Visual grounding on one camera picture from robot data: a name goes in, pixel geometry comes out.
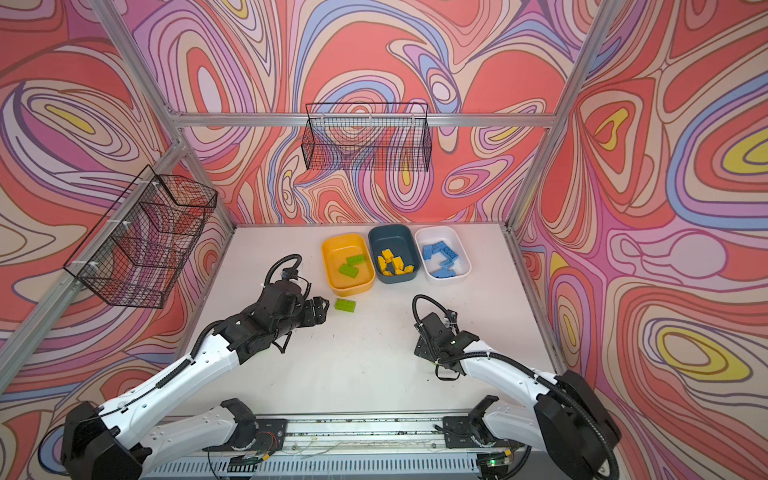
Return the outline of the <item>blue lego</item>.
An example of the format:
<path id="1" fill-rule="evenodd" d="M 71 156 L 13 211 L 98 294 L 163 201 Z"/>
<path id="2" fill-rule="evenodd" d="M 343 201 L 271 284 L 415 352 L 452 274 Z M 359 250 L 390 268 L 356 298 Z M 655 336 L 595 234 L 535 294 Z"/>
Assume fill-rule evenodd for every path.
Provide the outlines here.
<path id="1" fill-rule="evenodd" d="M 436 254 L 441 254 L 446 260 L 455 260 L 459 255 L 448 246 L 445 241 L 439 241 L 433 244 L 425 244 L 422 246 L 422 257 L 424 260 L 431 260 Z"/>
<path id="2" fill-rule="evenodd" d="M 439 268 L 437 270 L 431 272 L 431 275 L 438 279 L 453 278 L 457 275 L 456 271 L 454 270 L 454 265 L 455 263 L 453 260 L 444 260 L 439 264 Z"/>

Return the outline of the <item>green lego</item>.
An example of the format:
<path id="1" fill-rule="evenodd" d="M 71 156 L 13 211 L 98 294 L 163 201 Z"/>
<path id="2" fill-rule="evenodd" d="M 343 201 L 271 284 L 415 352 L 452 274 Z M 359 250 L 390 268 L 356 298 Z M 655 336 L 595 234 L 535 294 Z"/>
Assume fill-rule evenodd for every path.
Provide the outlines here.
<path id="1" fill-rule="evenodd" d="M 356 310 L 356 302 L 344 298 L 337 298 L 334 303 L 334 308 L 338 311 L 354 313 Z"/>
<path id="2" fill-rule="evenodd" d="M 365 261 L 366 261 L 366 257 L 364 254 L 350 256 L 346 259 L 346 263 L 350 266 L 359 265 L 364 263 Z"/>
<path id="3" fill-rule="evenodd" d="M 359 274 L 359 269 L 357 267 L 348 264 L 340 265 L 338 271 L 340 274 L 350 278 L 356 278 Z"/>

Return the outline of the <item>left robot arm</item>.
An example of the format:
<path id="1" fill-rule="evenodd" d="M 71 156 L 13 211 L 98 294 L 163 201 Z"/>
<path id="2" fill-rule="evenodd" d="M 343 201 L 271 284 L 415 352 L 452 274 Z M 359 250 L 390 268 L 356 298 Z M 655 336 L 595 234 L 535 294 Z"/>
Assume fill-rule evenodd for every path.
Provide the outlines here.
<path id="1" fill-rule="evenodd" d="M 83 402 L 66 417 L 60 461 L 73 479 L 139 479 L 199 450 L 247 451 L 257 442 L 252 410 L 232 398 L 184 420 L 167 414 L 213 380 L 272 346 L 284 350 L 292 332 L 326 321 L 330 303 L 290 280 L 265 286 L 243 311 L 209 324 L 191 351 L 126 393 L 95 406 Z"/>

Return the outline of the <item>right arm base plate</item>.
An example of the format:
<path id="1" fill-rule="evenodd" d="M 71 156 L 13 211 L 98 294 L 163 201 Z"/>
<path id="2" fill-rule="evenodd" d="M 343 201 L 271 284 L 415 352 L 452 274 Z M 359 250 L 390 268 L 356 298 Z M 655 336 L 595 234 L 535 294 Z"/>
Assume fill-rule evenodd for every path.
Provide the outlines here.
<path id="1" fill-rule="evenodd" d="M 440 423 L 434 425 L 436 432 L 443 436 L 448 449 L 486 449 L 486 450 L 517 450 L 523 444 L 513 440 L 502 440 L 494 437 L 485 427 L 479 427 L 468 415 L 445 416 Z"/>

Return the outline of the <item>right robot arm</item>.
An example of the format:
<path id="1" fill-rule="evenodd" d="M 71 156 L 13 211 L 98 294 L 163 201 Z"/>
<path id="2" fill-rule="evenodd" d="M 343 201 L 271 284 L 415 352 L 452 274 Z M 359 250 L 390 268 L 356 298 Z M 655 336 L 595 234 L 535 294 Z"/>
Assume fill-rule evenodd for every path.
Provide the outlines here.
<path id="1" fill-rule="evenodd" d="M 415 354 L 436 371 L 485 382 L 516 401 L 510 406 L 497 395 L 484 397 L 467 414 L 462 437 L 481 448 L 509 442 L 543 450 L 571 479 L 620 477 L 620 429 L 581 377 L 530 368 L 435 313 L 418 319 L 415 328 Z"/>

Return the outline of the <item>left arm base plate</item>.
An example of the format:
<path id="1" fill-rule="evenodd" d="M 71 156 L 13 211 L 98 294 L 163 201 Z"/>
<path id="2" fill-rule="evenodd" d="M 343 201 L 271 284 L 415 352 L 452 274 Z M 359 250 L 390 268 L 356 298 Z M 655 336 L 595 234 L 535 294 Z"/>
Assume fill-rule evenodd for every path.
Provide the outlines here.
<path id="1" fill-rule="evenodd" d="M 238 425 L 227 445 L 232 451 L 275 453 L 283 448 L 287 427 L 287 419 L 257 417 L 244 426 Z"/>

